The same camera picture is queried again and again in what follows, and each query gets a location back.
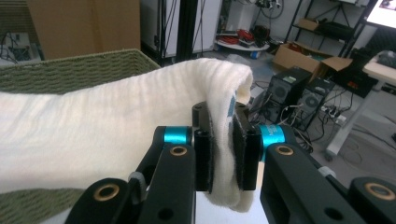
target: gray floor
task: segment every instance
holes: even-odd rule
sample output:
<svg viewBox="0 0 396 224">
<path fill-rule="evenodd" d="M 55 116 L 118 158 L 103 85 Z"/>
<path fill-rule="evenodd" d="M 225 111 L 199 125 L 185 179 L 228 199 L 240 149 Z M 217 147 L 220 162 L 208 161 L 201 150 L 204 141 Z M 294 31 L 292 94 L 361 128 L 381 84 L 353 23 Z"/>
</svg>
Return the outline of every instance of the gray floor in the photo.
<svg viewBox="0 0 396 224">
<path fill-rule="evenodd" d="M 230 54 L 237 54 L 246 59 L 252 68 L 255 83 L 264 88 L 268 86 L 271 77 L 279 71 L 272 64 L 273 56 L 270 54 L 262 53 L 258 59 L 252 60 L 248 52 L 221 49 L 206 52 L 204 56 L 226 60 Z M 332 92 L 328 99 L 336 93 L 338 92 Z M 348 106 L 350 96 L 351 93 L 347 91 L 327 104 Z M 343 115 L 348 118 L 361 101 L 362 98 L 354 95 L 352 108 Z M 358 176 L 374 176 L 396 185 L 396 144 L 391 139 L 391 135 L 396 133 L 396 124 L 386 118 L 396 120 L 395 111 L 396 96 L 381 91 L 360 116 L 354 130 L 332 161 L 326 161 L 324 157 L 326 146 L 339 128 L 331 122 L 324 125 L 323 137 L 312 143 L 314 149 L 312 157 L 334 170 L 337 179 L 346 187 L 353 178 Z M 311 139 L 321 135 L 321 122 L 318 118 L 314 119 L 307 131 Z"/>
</svg>

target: computer screen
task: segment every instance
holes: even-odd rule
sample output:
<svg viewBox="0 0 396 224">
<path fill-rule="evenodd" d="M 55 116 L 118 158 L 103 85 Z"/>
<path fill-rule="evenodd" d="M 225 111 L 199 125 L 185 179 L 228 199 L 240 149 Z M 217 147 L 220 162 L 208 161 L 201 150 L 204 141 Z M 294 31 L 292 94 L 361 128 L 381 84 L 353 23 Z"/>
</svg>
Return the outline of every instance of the computer screen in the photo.
<svg viewBox="0 0 396 224">
<path fill-rule="evenodd" d="M 378 0 L 367 21 L 374 25 L 396 28 L 396 1 Z"/>
</svg>

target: white wall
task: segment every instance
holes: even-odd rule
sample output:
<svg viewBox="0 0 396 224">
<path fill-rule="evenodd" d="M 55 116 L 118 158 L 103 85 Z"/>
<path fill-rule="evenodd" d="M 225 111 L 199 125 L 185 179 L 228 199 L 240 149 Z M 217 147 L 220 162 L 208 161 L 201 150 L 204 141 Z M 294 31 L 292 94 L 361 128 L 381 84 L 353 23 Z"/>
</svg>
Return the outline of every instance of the white wall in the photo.
<svg viewBox="0 0 396 224">
<path fill-rule="evenodd" d="M 321 14 L 322 12 L 324 12 L 338 4 L 337 2 L 330 1 L 330 0 L 313 0 L 313 1 L 315 1 L 315 2 L 308 14 L 308 17 L 316 17 L 317 15 Z M 306 12 L 306 9 L 308 8 L 309 2 L 310 2 L 309 0 L 302 1 L 300 11 L 296 17 L 295 22 L 297 22 L 300 18 L 304 17 L 304 14 Z M 283 6 L 284 11 L 283 11 L 282 15 L 277 19 L 271 20 L 271 37 L 276 40 L 284 40 L 285 39 L 288 29 L 290 27 L 290 24 L 292 23 L 292 17 L 294 15 L 294 12 L 297 8 L 299 1 L 298 0 L 284 0 L 284 3 L 285 3 L 285 5 Z M 347 15 L 349 24 L 353 26 L 358 21 L 359 16 L 363 12 L 364 8 L 363 7 L 354 7 L 352 5 L 345 4 L 345 10 L 346 10 L 346 15 Z M 255 15 L 253 17 L 253 22 L 254 22 L 254 19 L 256 18 L 258 13 L 259 13 L 259 9 L 256 8 Z M 328 18 L 328 20 L 330 21 L 334 14 L 335 14 L 335 10 L 324 15 L 321 18 Z M 341 11 L 337 14 L 337 17 L 335 18 L 334 21 L 345 24 L 345 20 L 344 20 L 344 17 L 342 15 Z M 263 15 L 260 15 L 258 18 L 257 24 L 265 25 L 265 26 L 269 27 L 270 21 L 268 18 L 264 17 Z M 293 41 L 295 36 L 297 35 L 297 32 L 298 32 L 298 29 L 292 28 L 288 40 Z M 364 47 L 367 44 L 367 42 L 370 40 L 370 38 L 374 34 L 374 32 L 375 32 L 374 27 L 366 26 L 363 29 L 363 32 L 361 33 L 360 38 L 356 42 L 355 48 Z M 317 49 L 318 46 L 320 45 L 321 40 L 322 40 L 322 37 L 320 35 L 313 35 L 312 33 L 309 33 L 309 32 L 301 32 L 298 41 L 302 42 L 312 48 Z M 325 38 L 320 50 L 330 53 L 332 55 L 338 55 L 338 53 L 340 52 L 342 47 L 343 47 L 342 43 L 340 43 L 336 40 L 332 40 L 330 38 Z"/>
</svg>

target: black metal pole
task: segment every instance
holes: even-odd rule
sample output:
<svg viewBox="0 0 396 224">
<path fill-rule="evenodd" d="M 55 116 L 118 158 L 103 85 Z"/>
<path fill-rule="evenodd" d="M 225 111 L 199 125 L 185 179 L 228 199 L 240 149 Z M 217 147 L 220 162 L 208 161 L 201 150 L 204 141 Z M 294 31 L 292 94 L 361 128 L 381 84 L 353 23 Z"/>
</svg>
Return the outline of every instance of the black metal pole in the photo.
<svg viewBox="0 0 396 224">
<path fill-rule="evenodd" d="M 198 0 L 181 0 L 178 17 L 176 63 L 192 58 Z"/>
</svg>

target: folded fabric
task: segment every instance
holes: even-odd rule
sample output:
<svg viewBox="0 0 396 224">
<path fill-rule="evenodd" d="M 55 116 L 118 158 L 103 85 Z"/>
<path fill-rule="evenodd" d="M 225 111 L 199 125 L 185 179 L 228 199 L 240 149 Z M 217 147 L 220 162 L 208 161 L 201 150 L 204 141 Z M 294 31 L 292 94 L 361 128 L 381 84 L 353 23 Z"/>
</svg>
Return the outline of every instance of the folded fabric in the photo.
<svg viewBox="0 0 396 224">
<path fill-rule="evenodd" d="M 0 92 L 0 192 L 126 179 L 157 126 L 191 125 L 191 107 L 207 101 L 216 138 L 208 198 L 247 210 L 251 196 L 234 176 L 231 123 L 251 83 L 247 66 L 200 59 L 65 95 Z"/>
</svg>

